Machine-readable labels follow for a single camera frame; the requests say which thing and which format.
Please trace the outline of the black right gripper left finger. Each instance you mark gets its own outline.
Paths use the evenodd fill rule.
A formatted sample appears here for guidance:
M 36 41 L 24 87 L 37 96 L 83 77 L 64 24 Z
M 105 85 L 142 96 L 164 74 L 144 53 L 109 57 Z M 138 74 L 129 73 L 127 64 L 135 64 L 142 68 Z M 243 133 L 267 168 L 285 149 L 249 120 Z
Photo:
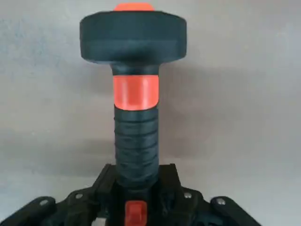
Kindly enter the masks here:
M 4 226 L 90 226 L 105 218 L 108 226 L 125 224 L 125 201 L 118 192 L 116 167 L 106 164 L 92 186 L 71 192 L 57 202 L 37 197 L 2 221 Z

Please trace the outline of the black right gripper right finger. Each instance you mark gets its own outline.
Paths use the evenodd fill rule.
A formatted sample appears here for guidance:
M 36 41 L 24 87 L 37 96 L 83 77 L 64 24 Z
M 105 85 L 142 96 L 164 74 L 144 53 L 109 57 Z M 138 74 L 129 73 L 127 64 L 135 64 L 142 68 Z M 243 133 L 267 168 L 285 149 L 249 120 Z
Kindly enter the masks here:
M 156 207 L 149 211 L 149 226 L 258 226 L 234 200 L 216 196 L 206 201 L 201 192 L 181 185 L 175 164 L 161 165 Z

